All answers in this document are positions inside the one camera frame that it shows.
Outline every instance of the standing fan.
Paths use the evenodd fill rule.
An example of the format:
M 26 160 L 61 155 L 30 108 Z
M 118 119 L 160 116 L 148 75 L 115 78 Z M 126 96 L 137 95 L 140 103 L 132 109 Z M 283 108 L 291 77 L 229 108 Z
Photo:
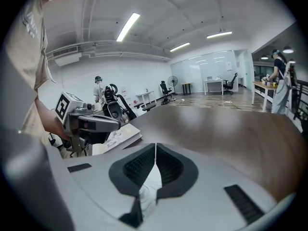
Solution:
M 178 78 L 176 78 L 175 76 L 170 76 L 168 79 L 168 84 L 169 86 L 173 86 L 174 88 L 174 95 L 177 95 L 177 93 L 175 92 L 175 86 L 178 84 Z

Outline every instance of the woman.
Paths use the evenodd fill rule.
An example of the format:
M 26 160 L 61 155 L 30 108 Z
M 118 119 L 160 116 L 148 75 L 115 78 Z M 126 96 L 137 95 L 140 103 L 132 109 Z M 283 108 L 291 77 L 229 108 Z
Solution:
M 268 78 L 268 80 L 273 80 L 279 78 L 279 84 L 276 91 L 276 95 L 273 100 L 272 110 L 273 114 L 284 114 L 285 106 L 288 102 L 290 88 L 285 84 L 283 75 L 285 72 L 285 67 L 287 65 L 287 60 L 284 55 L 279 50 L 273 50 L 272 58 L 274 61 L 274 73 Z

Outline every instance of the ceiling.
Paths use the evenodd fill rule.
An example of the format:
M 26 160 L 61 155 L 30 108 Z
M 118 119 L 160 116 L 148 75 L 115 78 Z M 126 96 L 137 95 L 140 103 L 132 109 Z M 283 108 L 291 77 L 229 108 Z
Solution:
M 44 6 L 48 49 L 71 44 L 107 40 L 115 42 L 133 13 L 140 18 L 125 37 L 125 42 L 170 49 L 190 42 L 187 48 L 206 44 L 207 35 L 220 30 L 249 38 L 250 25 L 259 21 L 260 0 L 58 0 Z
M 273 63 L 274 59 L 271 58 L 273 49 L 278 49 L 282 52 L 285 46 L 289 46 L 294 50 L 291 54 L 283 53 L 287 60 L 292 58 L 296 61 L 296 64 L 308 64 L 308 47 L 306 44 L 306 39 L 303 37 L 303 33 L 299 28 L 298 23 L 294 23 L 271 42 L 269 42 L 264 48 L 255 52 L 253 54 L 253 60 L 254 62 Z M 269 59 L 262 60 L 262 55 L 266 55 Z

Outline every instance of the dark shirt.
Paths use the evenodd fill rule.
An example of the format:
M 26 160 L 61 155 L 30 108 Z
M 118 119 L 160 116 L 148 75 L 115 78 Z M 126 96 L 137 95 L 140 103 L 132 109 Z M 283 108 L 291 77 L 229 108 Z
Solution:
M 285 64 L 283 63 L 282 60 L 280 59 L 275 59 L 274 61 L 274 67 L 278 67 L 278 69 L 280 70 L 280 72 L 282 73 L 282 75 L 284 75 L 285 72 Z M 279 72 L 279 80 L 283 79 L 283 76 L 281 76 L 281 73 Z

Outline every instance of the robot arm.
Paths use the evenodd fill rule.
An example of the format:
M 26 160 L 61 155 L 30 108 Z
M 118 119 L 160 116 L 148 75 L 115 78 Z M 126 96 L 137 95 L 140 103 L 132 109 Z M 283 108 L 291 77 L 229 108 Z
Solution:
M 68 92 L 62 92 L 55 111 L 71 138 L 73 152 L 80 153 L 88 144 L 104 143 L 112 131 L 121 128 L 119 121 L 95 115 L 91 104 Z

